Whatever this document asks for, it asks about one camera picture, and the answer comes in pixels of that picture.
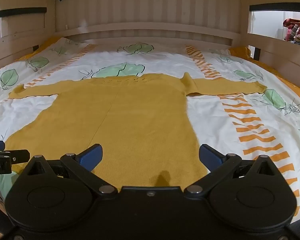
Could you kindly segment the white leaf-print duvet cover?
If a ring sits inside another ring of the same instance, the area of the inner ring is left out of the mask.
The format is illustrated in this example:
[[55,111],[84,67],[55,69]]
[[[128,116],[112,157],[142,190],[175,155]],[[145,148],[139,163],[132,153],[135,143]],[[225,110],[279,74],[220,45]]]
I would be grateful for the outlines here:
[[164,74],[193,79],[259,82],[263,93],[192,95],[187,116],[199,148],[207,144],[222,154],[253,160],[270,157],[290,186],[300,219],[300,98],[274,74],[225,51],[201,51],[193,46],[167,49],[152,43],[111,47],[60,38],[25,61],[0,69],[0,141],[33,122],[49,108],[55,95],[9,97],[18,86],[51,85],[112,76]]

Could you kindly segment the pile of colourful clothes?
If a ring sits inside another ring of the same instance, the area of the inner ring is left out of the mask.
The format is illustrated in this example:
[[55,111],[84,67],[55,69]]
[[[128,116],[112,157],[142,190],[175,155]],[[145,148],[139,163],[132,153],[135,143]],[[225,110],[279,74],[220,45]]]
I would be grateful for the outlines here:
[[283,21],[283,27],[287,28],[285,41],[300,45],[300,20],[288,18]]

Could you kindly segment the mustard yellow knit sweater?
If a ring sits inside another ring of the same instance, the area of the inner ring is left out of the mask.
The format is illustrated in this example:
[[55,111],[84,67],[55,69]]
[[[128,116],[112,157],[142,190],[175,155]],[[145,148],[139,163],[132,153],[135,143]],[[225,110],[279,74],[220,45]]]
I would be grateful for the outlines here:
[[59,159],[94,144],[103,159],[94,173],[115,187],[187,187],[207,174],[187,116],[187,97],[263,93],[259,82],[164,74],[112,76],[16,87],[9,97],[55,95],[52,105],[6,140],[8,150]]

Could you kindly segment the light wooden bed frame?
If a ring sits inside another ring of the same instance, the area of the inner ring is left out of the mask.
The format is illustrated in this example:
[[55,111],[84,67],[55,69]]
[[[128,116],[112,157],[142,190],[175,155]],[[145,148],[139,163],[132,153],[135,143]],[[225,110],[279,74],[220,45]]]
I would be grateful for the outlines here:
[[253,46],[300,87],[300,46],[254,34],[256,11],[297,11],[300,0],[0,0],[0,68],[52,35],[201,40]]

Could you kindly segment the orange fitted bed sheet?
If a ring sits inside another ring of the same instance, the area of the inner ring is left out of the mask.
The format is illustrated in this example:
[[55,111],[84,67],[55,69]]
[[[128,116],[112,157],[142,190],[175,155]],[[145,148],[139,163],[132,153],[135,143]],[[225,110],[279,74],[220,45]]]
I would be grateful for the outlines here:
[[[27,54],[27,55],[24,55],[24,56],[20,57],[19,59],[16,59],[15,62],[25,61],[25,60],[29,59],[30,57],[40,53],[41,51],[43,51],[44,49],[46,49],[50,45],[56,43],[60,38],[61,38],[61,36],[59,36],[59,35],[53,35],[53,36],[49,37],[34,52],[32,52],[30,54]],[[251,63],[254,63],[254,64],[258,65],[259,67],[265,69],[266,71],[274,74],[275,76],[277,76],[277,78],[279,80],[281,80],[285,85],[287,85],[300,98],[300,88],[298,86],[296,86],[294,83],[290,82],[285,77],[283,77],[273,67],[271,67],[271,66],[269,66],[269,65],[267,65],[263,62],[260,62],[260,61],[257,61],[255,59],[253,59],[250,56],[251,51],[248,47],[245,47],[245,46],[231,47],[230,49],[228,49],[228,51],[230,52],[231,56],[235,56],[235,57],[239,57],[239,58],[242,58],[244,60],[247,60],[247,61],[249,61]]]

